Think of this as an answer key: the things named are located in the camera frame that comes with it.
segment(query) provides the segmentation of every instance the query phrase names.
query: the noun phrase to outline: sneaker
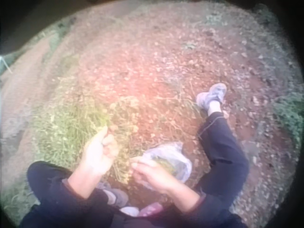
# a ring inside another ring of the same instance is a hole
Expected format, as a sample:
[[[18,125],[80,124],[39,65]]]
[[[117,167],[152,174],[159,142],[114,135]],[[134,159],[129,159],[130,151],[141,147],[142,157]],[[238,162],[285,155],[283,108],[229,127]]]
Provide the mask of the sneaker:
[[[111,204],[111,206],[123,208],[127,205],[128,201],[129,201],[129,197],[128,197],[127,193],[125,193],[124,191],[122,191],[120,189],[112,189],[111,185],[106,181],[99,182],[96,188],[109,191],[110,193],[112,193],[115,196],[114,203]]]
[[[223,103],[224,96],[226,94],[227,87],[224,83],[217,83],[211,86],[209,92],[200,93],[196,96],[196,104],[208,111],[211,101],[218,101]]]

